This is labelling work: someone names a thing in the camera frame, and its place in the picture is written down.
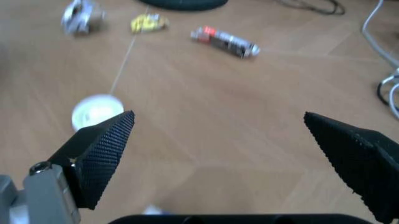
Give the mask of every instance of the yellow package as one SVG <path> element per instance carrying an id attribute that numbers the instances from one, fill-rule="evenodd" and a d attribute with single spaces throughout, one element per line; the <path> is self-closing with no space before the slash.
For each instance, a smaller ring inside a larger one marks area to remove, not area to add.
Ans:
<path id="1" fill-rule="evenodd" d="M 160 30 L 168 26 L 169 20 L 158 14 L 142 14 L 133 19 L 130 23 L 133 33 Z"/>

